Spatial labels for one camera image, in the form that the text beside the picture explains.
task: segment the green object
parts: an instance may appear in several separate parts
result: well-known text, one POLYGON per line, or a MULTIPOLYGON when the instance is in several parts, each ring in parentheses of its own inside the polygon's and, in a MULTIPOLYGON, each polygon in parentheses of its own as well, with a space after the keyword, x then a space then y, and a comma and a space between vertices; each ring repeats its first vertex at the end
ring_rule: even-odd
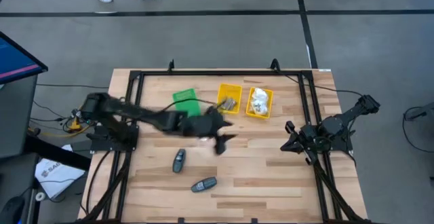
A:
MULTIPOLYGON (((188 89, 185 91, 174 93, 174 101, 185 100, 189 98, 196 98, 196 93, 194 89, 188 89)), ((199 103, 196 100, 190 100, 185 102, 179 102, 176 105, 176 110, 189 112, 189 117, 193 115, 200 115, 201 109, 199 103)))

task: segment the remote control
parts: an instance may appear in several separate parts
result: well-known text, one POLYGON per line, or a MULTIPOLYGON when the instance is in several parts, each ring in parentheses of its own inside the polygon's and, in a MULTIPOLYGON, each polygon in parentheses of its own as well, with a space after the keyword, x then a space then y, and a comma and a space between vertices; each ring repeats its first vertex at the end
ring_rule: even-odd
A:
POLYGON ((174 159, 174 164, 172 166, 172 170, 175 173, 179 173, 182 170, 182 167, 184 166, 184 161, 186 157, 186 151, 185 149, 180 149, 174 159))
POLYGON ((194 184, 191 187, 191 191, 193 193, 198 193, 200 191, 205 191, 207 189, 210 189, 215 185, 217 185, 217 179, 215 177, 210 177, 207 179, 203 179, 202 181, 199 181, 198 183, 194 184))

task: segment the monitor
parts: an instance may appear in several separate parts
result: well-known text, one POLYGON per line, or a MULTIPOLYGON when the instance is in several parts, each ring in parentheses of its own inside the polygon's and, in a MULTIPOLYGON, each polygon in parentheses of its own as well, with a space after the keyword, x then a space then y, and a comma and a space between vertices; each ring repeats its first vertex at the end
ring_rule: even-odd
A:
POLYGON ((0 31, 0 86, 45 71, 47 66, 0 31))

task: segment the yellow tray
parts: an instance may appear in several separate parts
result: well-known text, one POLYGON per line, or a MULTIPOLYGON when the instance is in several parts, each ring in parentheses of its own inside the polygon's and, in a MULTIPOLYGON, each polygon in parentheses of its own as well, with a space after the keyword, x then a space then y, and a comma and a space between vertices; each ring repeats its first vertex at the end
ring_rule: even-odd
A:
POLYGON ((233 98, 237 104, 233 107, 233 110, 227 111, 224 109, 221 109, 223 113, 231 113, 231 114, 238 114, 239 108, 241 105, 241 93, 243 92, 243 87, 240 85, 233 85, 233 84, 220 84, 220 87, 218 89, 218 95, 217 95, 217 103, 220 104, 223 102, 225 98, 233 98))
POLYGON ((255 88, 250 88, 249 101, 247 101, 247 108, 245 108, 245 113, 247 115, 252 116, 252 117, 256 117, 256 118, 262 118, 262 119, 268 119, 268 118, 270 118, 271 105, 273 104, 273 91, 272 90, 267 90, 267 89, 263 89, 263 90, 269 96, 269 100, 267 101, 267 108, 269 109, 268 113, 266 115, 257 115, 253 111, 250 112, 250 100, 252 99, 252 95, 253 95, 253 93, 255 91, 255 88))

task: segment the gray floor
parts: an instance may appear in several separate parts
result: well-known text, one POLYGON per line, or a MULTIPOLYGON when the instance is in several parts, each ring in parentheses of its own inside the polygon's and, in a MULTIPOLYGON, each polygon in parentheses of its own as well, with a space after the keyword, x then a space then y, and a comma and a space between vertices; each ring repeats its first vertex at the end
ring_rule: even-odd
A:
MULTIPOLYGON (((308 10, 433 9, 434 0, 305 0, 308 10)), ((297 10, 297 0, 3 0, 0 12, 111 12, 172 10, 297 10)), ((354 135, 357 171, 368 215, 385 223, 432 223, 433 154, 407 144, 402 113, 434 101, 434 15, 309 16, 319 68, 332 69, 336 86, 371 94, 380 112, 359 118, 354 135)), ((44 83, 107 86, 116 67, 309 68, 300 17, 190 16, 97 18, 0 18, 0 28, 50 68, 44 83)), ((89 90, 38 87, 35 100, 68 115, 89 90)), ((339 94, 342 109, 357 97, 339 94)), ((35 107, 33 116, 53 118, 35 107)), ((406 124, 410 138, 434 150, 433 122, 406 124)), ((84 138, 58 140, 86 149, 84 138)), ((44 201, 39 223, 73 221, 84 180, 59 204, 44 201)))

